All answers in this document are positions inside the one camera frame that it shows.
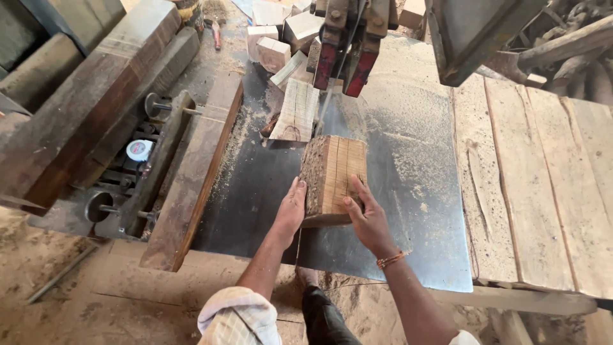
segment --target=metal table surface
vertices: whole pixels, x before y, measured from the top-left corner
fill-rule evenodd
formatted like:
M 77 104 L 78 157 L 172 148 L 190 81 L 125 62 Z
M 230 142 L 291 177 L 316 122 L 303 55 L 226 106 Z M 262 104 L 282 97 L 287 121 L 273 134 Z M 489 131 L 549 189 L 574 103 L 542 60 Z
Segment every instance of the metal table surface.
M 386 211 L 395 243 L 411 251 L 406 259 L 421 283 L 471 292 L 448 94 L 441 85 L 432 86 L 433 56 L 428 80 L 384 62 L 419 60 L 423 45 L 405 38 L 383 40 L 360 98 L 332 96 L 323 134 L 367 142 L 368 184 Z M 419 70 L 416 64 L 412 68 Z M 191 249 L 253 257 L 300 171 L 304 144 L 262 142 L 258 133 L 263 115 L 278 107 L 269 104 L 269 77 L 261 66 L 246 63 L 243 105 Z M 302 229 L 283 263 L 385 280 L 351 225 Z

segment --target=foot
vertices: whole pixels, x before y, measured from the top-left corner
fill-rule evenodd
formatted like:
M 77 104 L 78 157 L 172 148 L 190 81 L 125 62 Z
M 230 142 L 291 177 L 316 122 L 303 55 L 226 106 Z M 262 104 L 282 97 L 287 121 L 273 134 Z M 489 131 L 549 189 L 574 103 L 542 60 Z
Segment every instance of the foot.
M 317 271 L 315 271 L 314 269 L 296 266 L 296 275 L 298 275 L 298 278 L 302 282 L 302 285 L 304 285 L 305 287 L 319 287 Z

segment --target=man's right hand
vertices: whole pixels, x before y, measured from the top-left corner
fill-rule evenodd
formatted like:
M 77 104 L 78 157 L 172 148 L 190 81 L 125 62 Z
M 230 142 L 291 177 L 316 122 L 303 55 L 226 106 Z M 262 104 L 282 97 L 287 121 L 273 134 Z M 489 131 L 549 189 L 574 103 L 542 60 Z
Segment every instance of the man's right hand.
M 364 214 L 360 206 L 350 197 L 343 199 L 349 213 L 353 229 L 362 244 L 368 248 L 377 259 L 384 259 L 399 253 L 387 230 L 385 211 L 377 203 L 368 186 L 364 186 L 356 175 L 351 175 L 351 182 L 364 202 Z

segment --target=sawdust floor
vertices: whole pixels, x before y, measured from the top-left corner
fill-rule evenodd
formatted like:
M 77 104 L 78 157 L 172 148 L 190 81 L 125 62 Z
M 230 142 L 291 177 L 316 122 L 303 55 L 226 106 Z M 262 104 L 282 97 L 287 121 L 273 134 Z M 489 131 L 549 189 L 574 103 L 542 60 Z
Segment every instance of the sawdust floor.
M 190 252 L 178 273 L 138 267 L 145 244 L 114 241 L 99 248 L 37 303 L 28 297 L 90 244 L 30 228 L 0 208 L 0 344 L 196 344 L 196 318 L 216 291 L 232 286 L 244 258 Z M 387 285 L 321 272 L 320 284 L 364 344 L 405 344 Z M 306 344 L 301 290 L 283 265 L 272 302 L 284 344 Z M 441 305 L 483 344 L 498 341 L 487 310 Z M 580 317 L 522 315 L 535 344 L 581 344 Z

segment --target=black trousers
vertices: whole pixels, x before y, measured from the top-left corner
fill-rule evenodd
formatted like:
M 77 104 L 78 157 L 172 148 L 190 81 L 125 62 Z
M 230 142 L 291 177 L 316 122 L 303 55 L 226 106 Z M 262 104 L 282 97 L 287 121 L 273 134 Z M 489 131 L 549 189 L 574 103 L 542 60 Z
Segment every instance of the black trousers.
M 302 314 L 310 345 L 362 345 L 319 287 L 309 286 L 302 293 Z

